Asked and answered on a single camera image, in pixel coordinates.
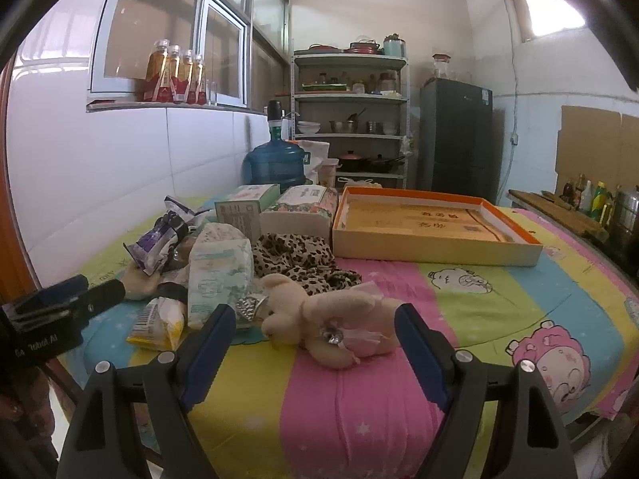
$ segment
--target refrigerator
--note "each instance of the refrigerator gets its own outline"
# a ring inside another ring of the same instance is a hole
[[[493,132],[493,92],[432,79],[420,95],[418,190],[478,196],[494,202],[502,139]]]

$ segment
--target white wall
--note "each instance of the white wall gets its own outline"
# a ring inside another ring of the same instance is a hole
[[[89,67],[105,0],[61,0],[18,51],[7,158],[15,214],[44,286],[71,275],[165,195],[212,196],[240,183],[266,117],[157,108],[87,113]]]
[[[588,28],[566,30],[522,43],[510,0],[467,0],[472,23],[473,82],[494,92],[494,110],[504,118],[502,179],[510,157],[514,125],[514,73],[509,13],[513,25],[514,64],[519,79],[514,163],[505,185],[554,191],[555,157],[561,106],[583,106],[639,116],[639,96],[628,89],[619,70]]]
[[[413,114],[419,89],[432,75],[432,56],[452,56],[451,69],[469,80],[472,37],[466,0],[291,0],[295,49],[313,43],[349,48],[359,35],[382,43],[393,33],[407,42]]]

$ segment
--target wooden door frame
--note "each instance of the wooden door frame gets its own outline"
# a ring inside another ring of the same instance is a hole
[[[3,302],[33,292],[39,284],[22,244],[9,185],[6,118],[14,61],[15,55],[0,72],[0,299]]]

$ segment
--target stuffed animal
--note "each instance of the stuffed animal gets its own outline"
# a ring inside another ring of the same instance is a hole
[[[268,299],[261,307],[262,333],[281,344],[302,344],[323,366],[345,369],[360,358],[390,353],[399,345],[395,310],[401,301],[353,290],[308,296],[281,274],[261,279]]]

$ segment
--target bottle cap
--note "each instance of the bottle cap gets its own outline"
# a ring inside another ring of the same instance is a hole
[[[282,103],[280,101],[269,101],[266,112],[270,121],[280,121],[282,119]]]

